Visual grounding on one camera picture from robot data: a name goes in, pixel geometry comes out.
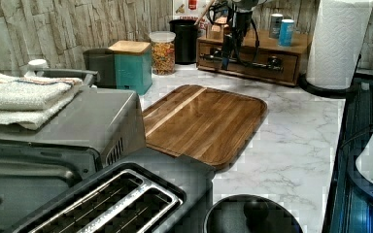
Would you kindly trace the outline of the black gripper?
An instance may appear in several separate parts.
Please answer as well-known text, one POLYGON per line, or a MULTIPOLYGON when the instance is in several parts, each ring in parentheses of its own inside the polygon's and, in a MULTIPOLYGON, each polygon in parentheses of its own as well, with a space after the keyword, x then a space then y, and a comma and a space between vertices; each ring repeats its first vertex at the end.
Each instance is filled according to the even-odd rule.
POLYGON ((250 27, 254 0, 221 0, 228 8, 229 33, 223 36, 221 48, 221 68, 226 70, 231 55, 241 63, 239 51, 250 27))

